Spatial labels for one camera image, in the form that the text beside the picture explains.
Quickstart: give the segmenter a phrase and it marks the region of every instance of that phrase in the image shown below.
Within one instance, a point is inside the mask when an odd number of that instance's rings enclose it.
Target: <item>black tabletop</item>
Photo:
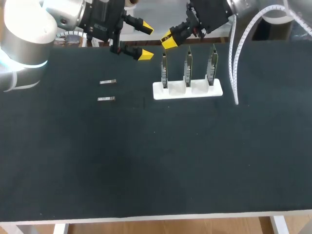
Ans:
[[[194,79],[210,47],[191,46]],[[216,47],[224,95],[162,101],[161,47],[55,48],[37,87],[0,94],[0,221],[312,209],[312,43],[246,44],[239,106]],[[168,52],[169,80],[187,50]]]

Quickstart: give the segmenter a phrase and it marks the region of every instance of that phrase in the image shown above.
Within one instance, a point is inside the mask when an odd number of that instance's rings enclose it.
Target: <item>white holder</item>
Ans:
[[[220,81],[214,79],[214,85],[210,86],[207,75],[205,79],[191,80],[190,87],[186,87],[185,77],[179,81],[168,81],[168,88],[166,89],[162,82],[155,82],[153,83],[153,93],[155,100],[219,97],[223,95]]]

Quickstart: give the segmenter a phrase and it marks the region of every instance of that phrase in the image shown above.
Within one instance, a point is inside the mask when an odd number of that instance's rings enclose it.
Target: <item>white stand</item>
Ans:
[[[39,234],[37,229],[32,225],[1,224],[0,227],[8,234]],[[67,234],[67,231],[68,224],[56,224],[53,234]]]
[[[155,100],[179,99],[179,98],[204,98],[223,95],[222,87],[218,79],[214,79],[214,85],[209,86],[207,75],[205,79],[191,80],[191,87],[186,87],[185,77],[179,81],[169,81],[168,88],[164,89],[162,82],[153,84]]]
[[[271,216],[274,234],[289,234],[284,216]]]

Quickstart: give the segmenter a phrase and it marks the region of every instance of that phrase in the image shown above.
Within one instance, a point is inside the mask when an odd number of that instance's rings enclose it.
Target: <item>metal card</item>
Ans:
[[[215,48],[215,44],[213,44],[213,47],[210,50],[210,56],[209,56],[208,67],[207,67],[207,78],[208,78],[208,82],[210,86],[214,85],[218,58],[219,56]]]

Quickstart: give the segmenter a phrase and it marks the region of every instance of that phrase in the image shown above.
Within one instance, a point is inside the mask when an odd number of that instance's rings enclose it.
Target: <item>white cable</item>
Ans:
[[[231,32],[231,40],[230,40],[230,51],[229,51],[229,75],[230,82],[233,88],[233,68],[232,68],[232,57],[233,57],[233,43],[236,31],[236,15],[233,15],[233,24],[232,24],[232,32]]]
[[[76,35],[82,38],[87,38],[87,34],[80,31],[65,31],[57,34],[57,38],[65,37],[68,35]]]
[[[286,8],[282,5],[271,5],[268,6],[266,8],[264,8],[263,10],[261,10],[253,19],[252,21],[249,23],[249,25],[247,26],[241,40],[239,41],[238,47],[237,47],[237,51],[235,54],[235,58],[234,58],[234,64],[233,64],[233,85],[232,85],[232,89],[233,89],[233,94],[234,94],[234,99],[235,99],[235,104],[238,105],[238,94],[237,94],[237,68],[238,68],[238,60],[239,60],[239,56],[241,53],[241,50],[243,48],[244,42],[248,36],[248,34],[250,33],[252,27],[255,25],[255,23],[266,13],[268,13],[269,11],[286,11]],[[290,10],[290,15],[294,18],[294,20],[305,30],[307,31],[308,34],[310,34],[312,36],[312,29],[292,10]],[[229,55],[232,54],[232,50],[233,47],[230,47],[230,52]],[[232,62],[232,57],[229,57],[229,63]]]

